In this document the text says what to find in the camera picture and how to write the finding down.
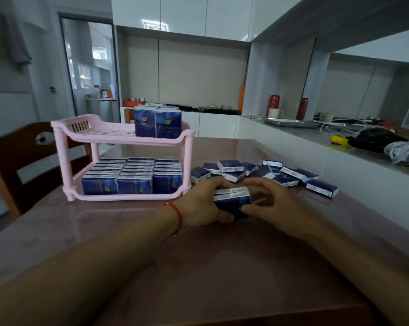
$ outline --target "forearm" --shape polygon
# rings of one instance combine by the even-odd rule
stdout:
[[[0,288],[0,326],[82,324],[176,228],[167,206],[50,258]]]
[[[319,224],[304,238],[364,293],[395,325],[409,325],[409,274]]]

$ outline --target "right arm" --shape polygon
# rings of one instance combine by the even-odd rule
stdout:
[[[287,188],[265,178],[251,178],[269,195],[261,205],[244,205],[242,212],[263,219],[288,235],[308,242],[350,280],[395,325],[409,325],[409,274],[354,244],[321,221]]]

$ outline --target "hand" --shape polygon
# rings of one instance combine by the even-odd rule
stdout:
[[[311,233],[311,228],[316,226],[312,212],[288,188],[266,178],[246,179],[244,184],[256,185],[255,191],[250,189],[251,196],[264,195],[264,199],[257,206],[242,206],[243,213],[271,223],[284,233],[299,239],[305,238],[306,234]]]
[[[222,176],[218,176],[201,181],[191,191],[173,202],[182,213],[184,227],[206,225],[216,221],[233,222],[234,216],[218,209],[213,202],[215,190],[220,186],[224,189],[236,187]]]

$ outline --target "doorway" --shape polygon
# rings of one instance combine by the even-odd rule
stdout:
[[[120,122],[114,26],[61,16],[76,115]]]

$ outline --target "red thermos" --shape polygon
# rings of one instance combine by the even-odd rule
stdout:
[[[269,109],[278,109],[279,106],[280,106],[280,96],[271,95],[269,97],[268,109],[266,110],[266,115],[268,116]]]
[[[300,107],[298,107],[297,120],[304,120],[307,111],[308,98],[301,98]]]

